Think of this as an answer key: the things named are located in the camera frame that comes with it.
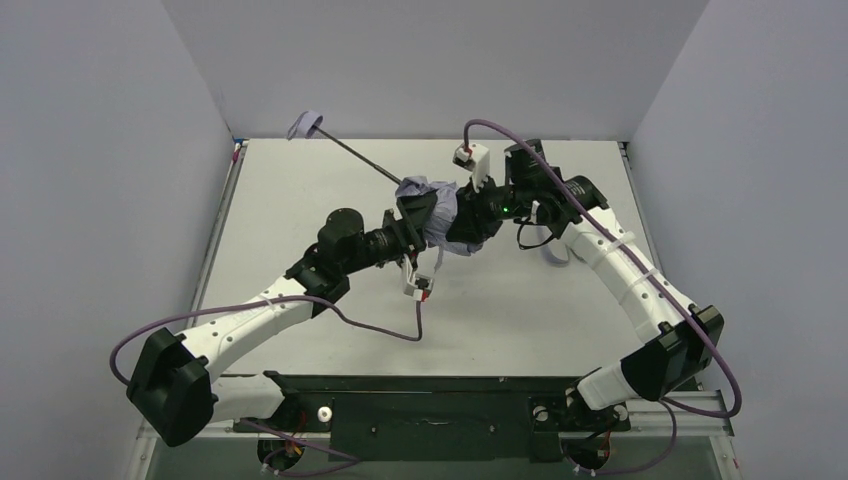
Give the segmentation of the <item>lavender folding umbrella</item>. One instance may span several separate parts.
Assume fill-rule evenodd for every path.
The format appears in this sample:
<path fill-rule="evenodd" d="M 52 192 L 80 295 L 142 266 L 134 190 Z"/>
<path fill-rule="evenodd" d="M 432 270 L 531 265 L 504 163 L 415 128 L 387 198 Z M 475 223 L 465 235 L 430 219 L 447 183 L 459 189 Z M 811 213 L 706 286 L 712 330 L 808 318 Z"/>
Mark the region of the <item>lavender folding umbrella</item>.
<path fill-rule="evenodd" d="M 310 139 L 315 134 L 320 134 L 395 183 L 397 185 L 395 190 L 395 196 L 397 198 L 422 196 L 428 193 L 436 194 L 434 210 L 426 220 L 423 229 L 423 237 L 427 246 L 438 250 L 434 265 L 435 272 L 441 269 L 446 253 L 469 257 L 483 248 L 483 241 L 449 241 L 447 238 L 450 227 L 455 220 L 459 219 L 460 213 L 459 201 L 457 199 L 459 187 L 455 182 L 430 182 L 426 176 L 411 176 L 401 179 L 354 150 L 343 141 L 324 131 L 321 128 L 322 122 L 323 116 L 321 114 L 313 110 L 302 112 L 289 127 L 285 138 L 287 140 L 292 140 L 295 137 Z"/>

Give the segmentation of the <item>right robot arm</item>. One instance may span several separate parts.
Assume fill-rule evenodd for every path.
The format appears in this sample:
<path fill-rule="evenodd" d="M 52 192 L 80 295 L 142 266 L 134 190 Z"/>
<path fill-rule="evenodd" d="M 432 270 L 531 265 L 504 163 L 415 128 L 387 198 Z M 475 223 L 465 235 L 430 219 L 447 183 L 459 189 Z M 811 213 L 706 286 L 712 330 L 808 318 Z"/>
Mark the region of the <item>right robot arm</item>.
<path fill-rule="evenodd" d="M 580 378 L 565 392 L 569 408 L 600 411 L 626 400 L 657 401 L 705 370 L 724 327 L 714 307 L 700 309 L 638 249 L 607 199 L 586 177 L 563 179 L 543 160 L 540 140 L 505 151 L 505 182 L 489 174 L 489 151 L 460 145 L 455 165 L 469 171 L 456 194 L 448 241 L 480 245 L 502 223 L 543 226 L 582 259 L 630 320 L 642 345 Z"/>

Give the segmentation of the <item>lavender umbrella case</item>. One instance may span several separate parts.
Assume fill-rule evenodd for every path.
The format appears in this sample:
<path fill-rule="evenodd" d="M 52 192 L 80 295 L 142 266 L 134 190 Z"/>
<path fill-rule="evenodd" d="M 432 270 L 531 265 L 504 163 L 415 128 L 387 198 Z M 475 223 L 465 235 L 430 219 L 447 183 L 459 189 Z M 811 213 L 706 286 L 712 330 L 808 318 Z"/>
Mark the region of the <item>lavender umbrella case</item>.
<path fill-rule="evenodd" d="M 542 258 L 554 267 L 566 267 L 571 263 L 572 255 L 569 248 L 560 240 L 549 235 L 548 243 L 541 247 Z"/>

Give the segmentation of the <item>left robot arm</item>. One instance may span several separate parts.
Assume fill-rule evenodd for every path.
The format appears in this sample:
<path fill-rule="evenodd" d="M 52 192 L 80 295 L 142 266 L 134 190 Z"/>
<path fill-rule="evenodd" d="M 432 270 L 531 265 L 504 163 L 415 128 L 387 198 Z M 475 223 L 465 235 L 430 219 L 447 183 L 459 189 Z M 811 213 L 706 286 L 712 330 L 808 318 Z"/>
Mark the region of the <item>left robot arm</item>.
<path fill-rule="evenodd" d="M 147 338 L 131 377 L 122 382 L 129 401 L 159 434 L 176 447 L 208 424 L 241 416 L 264 418 L 283 401 L 227 400 L 215 383 L 237 360 L 267 340 L 326 310 L 350 289 L 350 275 L 388 263 L 413 271 L 427 244 L 424 230 L 438 196 L 434 192 L 397 198 L 381 227 L 366 230 L 362 215 L 351 208 L 332 211 L 316 242 L 283 275 L 251 300 L 197 311 L 211 321 L 178 333 L 168 330 L 180 316 L 142 327 Z"/>

